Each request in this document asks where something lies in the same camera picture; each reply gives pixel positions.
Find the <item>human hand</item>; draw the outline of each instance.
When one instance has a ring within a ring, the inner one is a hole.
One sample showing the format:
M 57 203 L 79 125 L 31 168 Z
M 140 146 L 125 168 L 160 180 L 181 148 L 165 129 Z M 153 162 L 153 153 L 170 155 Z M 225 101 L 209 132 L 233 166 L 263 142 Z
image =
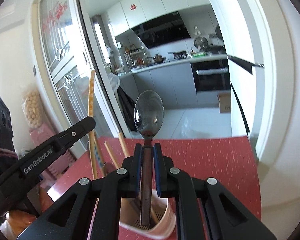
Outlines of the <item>human hand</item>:
M 52 204 L 53 201 L 45 190 L 39 187 L 39 200 L 42 212 L 45 212 Z M 13 233 L 20 235 L 29 225 L 31 225 L 36 217 L 20 210 L 12 210 L 6 215 L 7 222 L 9 223 Z

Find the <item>metal bolt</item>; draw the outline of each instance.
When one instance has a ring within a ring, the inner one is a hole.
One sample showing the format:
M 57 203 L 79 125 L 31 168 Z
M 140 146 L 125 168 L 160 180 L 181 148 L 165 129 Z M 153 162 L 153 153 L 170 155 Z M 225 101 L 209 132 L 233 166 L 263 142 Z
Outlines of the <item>metal bolt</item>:
M 178 168 L 171 168 L 171 169 L 170 169 L 170 172 L 171 172 L 172 174 L 178 174 L 178 173 L 180 172 L 180 170 L 179 170 Z
M 209 178 L 209 179 L 207 179 L 207 182 L 210 185 L 216 185 L 218 181 L 215 178 Z
M 118 173 L 119 175 L 123 175 L 123 174 L 126 174 L 126 173 L 127 173 L 127 170 L 124 169 L 124 168 L 120 168 L 120 169 L 117 169 L 117 173 Z
M 87 185 L 89 183 L 89 179 L 82 178 L 79 180 L 80 185 Z

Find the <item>red tabletop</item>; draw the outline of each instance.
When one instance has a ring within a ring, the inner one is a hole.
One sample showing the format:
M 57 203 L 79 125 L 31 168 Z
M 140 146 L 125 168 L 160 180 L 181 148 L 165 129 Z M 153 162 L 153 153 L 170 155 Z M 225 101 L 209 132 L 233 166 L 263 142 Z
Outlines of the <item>red tabletop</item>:
M 104 142 L 108 141 L 119 164 L 124 159 L 117 138 L 98 139 L 105 162 L 111 162 Z M 126 139 L 127 148 L 133 155 L 136 143 L 141 139 Z M 154 140 L 160 143 L 162 153 L 173 159 L 174 166 L 199 179 L 214 177 L 237 197 L 257 218 L 261 220 L 261 197 L 254 155 L 247 137 L 195 140 Z M 89 154 L 83 154 L 71 168 L 48 191 L 56 201 L 80 178 L 92 179 Z M 127 229 L 119 230 L 119 239 L 146 240 Z M 176 239 L 175 232 L 169 239 Z

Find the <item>oven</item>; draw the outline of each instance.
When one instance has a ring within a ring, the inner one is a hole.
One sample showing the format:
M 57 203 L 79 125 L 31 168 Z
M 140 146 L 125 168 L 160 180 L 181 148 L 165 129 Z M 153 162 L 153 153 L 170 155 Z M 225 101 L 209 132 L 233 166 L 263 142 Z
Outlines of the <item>oven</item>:
M 196 92 L 230 90 L 228 60 L 191 63 Z

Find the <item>transparent spoon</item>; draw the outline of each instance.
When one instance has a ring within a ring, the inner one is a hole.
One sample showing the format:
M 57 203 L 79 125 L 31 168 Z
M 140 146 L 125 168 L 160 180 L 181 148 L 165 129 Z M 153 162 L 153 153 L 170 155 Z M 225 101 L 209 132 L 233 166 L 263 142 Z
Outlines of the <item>transparent spoon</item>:
M 134 122 L 143 136 L 144 149 L 141 176 L 141 225 L 150 225 L 153 152 L 152 138 L 160 130 L 164 117 L 163 103 L 160 96 L 152 91 L 143 92 L 134 108 Z

